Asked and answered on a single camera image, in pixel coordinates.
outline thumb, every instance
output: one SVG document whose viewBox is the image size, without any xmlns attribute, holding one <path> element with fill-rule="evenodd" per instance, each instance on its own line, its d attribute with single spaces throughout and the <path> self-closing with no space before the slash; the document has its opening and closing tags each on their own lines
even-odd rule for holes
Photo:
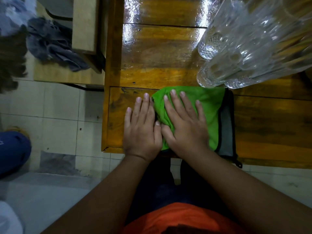
<svg viewBox="0 0 312 234">
<path fill-rule="evenodd" d="M 161 126 L 160 126 L 159 121 L 156 121 L 154 125 L 154 143 L 155 145 L 162 148 L 162 135 L 161 135 Z"/>
<path fill-rule="evenodd" d="M 170 127 L 167 125 L 162 124 L 161 125 L 161 133 L 163 135 L 163 137 L 165 138 L 167 144 L 169 145 L 169 147 L 172 147 L 173 143 L 175 142 L 175 137 L 172 133 L 172 131 L 170 130 Z"/>
</svg>

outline finger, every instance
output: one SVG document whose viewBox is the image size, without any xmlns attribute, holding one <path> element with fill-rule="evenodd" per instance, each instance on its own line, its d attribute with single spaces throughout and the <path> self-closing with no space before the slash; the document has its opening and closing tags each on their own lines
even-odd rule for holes
<svg viewBox="0 0 312 234">
<path fill-rule="evenodd" d="M 206 116 L 205 116 L 204 109 L 202 107 L 201 102 L 199 100 L 196 100 L 195 105 L 196 105 L 197 112 L 198 112 L 198 120 L 206 124 L 207 123 Z"/>
<path fill-rule="evenodd" d="M 165 138 L 169 147 L 172 148 L 176 139 L 174 137 L 174 134 L 170 130 L 170 127 L 162 124 L 161 125 L 161 133 L 162 133 L 163 137 Z"/>
<path fill-rule="evenodd" d="M 155 122 L 154 102 L 152 101 L 152 98 L 150 98 L 150 105 L 149 105 L 149 109 L 147 111 L 145 123 L 153 126 L 154 122 Z"/>
<path fill-rule="evenodd" d="M 128 128 L 131 123 L 131 108 L 127 108 L 126 114 L 124 116 L 124 129 Z"/>
<path fill-rule="evenodd" d="M 149 109 L 149 94 L 145 93 L 143 103 L 141 106 L 141 111 L 140 114 L 138 115 L 138 124 L 144 124 L 148 109 Z"/>
<path fill-rule="evenodd" d="M 140 114 L 141 104 L 142 104 L 142 98 L 137 97 L 135 101 L 135 108 L 133 109 L 132 117 L 131 117 L 132 125 L 136 125 L 138 122 L 138 115 Z"/>
<path fill-rule="evenodd" d="M 187 112 L 187 114 L 189 115 L 190 118 L 192 119 L 197 119 L 197 114 L 192 106 L 192 103 L 191 101 L 189 100 L 189 98 L 186 96 L 185 92 L 181 92 L 180 93 L 180 97 L 181 97 L 181 100 L 184 104 L 184 107 L 185 107 L 185 110 Z"/>
<path fill-rule="evenodd" d="M 182 118 L 179 116 L 179 114 L 176 112 L 176 110 L 171 105 L 167 95 L 164 95 L 163 100 L 165 103 L 165 109 L 167 111 L 167 114 L 168 114 L 171 122 L 173 123 L 173 125 L 176 127 L 177 124 L 180 121 L 182 121 Z"/>
<path fill-rule="evenodd" d="M 154 125 L 154 140 L 155 145 L 159 146 L 159 148 L 162 148 L 162 135 L 161 135 L 161 125 L 159 121 L 155 122 Z"/>
<path fill-rule="evenodd" d="M 185 108 L 181 102 L 181 100 L 179 99 L 179 97 L 177 96 L 177 93 L 175 90 L 171 90 L 170 92 L 170 96 L 171 96 L 171 100 L 172 103 L 174 104 L 174 108 L 177 111 L 177 113 L 179 114 L 179 116 L 183 119 L 186 120 L 189 118 L 188 114 L 185 111 Z"/>
</svg>

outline forearm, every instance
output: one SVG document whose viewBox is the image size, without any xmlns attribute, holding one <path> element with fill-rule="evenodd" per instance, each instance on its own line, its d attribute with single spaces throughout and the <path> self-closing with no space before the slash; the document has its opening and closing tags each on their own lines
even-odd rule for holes
<svg viewBox="0 0 312 234">
<path fill-rule="evenodd" d="M 256 233 L 310 233 L 312 210 L 205 150 L 186 160 Z"/>
<path fill-rule="evenodd" d="M 126 156 L 99 185 L 43 234 L 118 232 L 147 166 L 142 158 Z"/>
</svg>

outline green fabric pouch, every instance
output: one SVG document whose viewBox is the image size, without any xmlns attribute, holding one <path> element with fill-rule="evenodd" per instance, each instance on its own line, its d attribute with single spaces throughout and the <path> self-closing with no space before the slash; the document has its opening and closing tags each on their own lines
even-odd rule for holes
<svg viewBox="0 0 312 234">
<path fill-rule="evenodd" d="M 172 104 L 170 97 L 170 91 L 172 89 L 176 90 L 177 95 L 179 95 L 181 91 L 184 91 L 191 101 L 196 113 L 195 102 L 197 99 L 201 101 L 207 120 L 210 148 L 217 153 L 222 150 L 222 154 L 219 154 L 220 156 L 226 157 L 236 163 L 237 155 L 234 135 L 233 93 L 228 89 L 221 87 L 207 89 L 193 86 L 165 87 L 157 91 L 152 95 L 157 118 L 161 123 L 168 125 L 173 133 L 174 126 L 165 110 L 163 100 L 164 95 L 167 95 Z M 222 141 L 222 131 L 226 138 L 224 141 Z M 169 149 L 169 146 L 164 139 L 162 151 L 167 149 Z"/>
</svg>

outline person's left hand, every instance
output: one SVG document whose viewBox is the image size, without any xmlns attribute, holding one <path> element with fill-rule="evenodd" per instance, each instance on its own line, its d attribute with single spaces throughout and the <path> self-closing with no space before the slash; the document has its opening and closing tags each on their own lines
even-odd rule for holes
<svg viewBox="0 0 312 234">
<path fill-rule="evenodd" d="M 154 102 L 149 94 L 136 98 L 132 112 L 127 108 L 124 117 L 123 149 L 126 156 L 132 155 L 143 158 L 147 162 L 155 159 L 162 148 L 161 126 L 155 121 Z"/>
</svg>

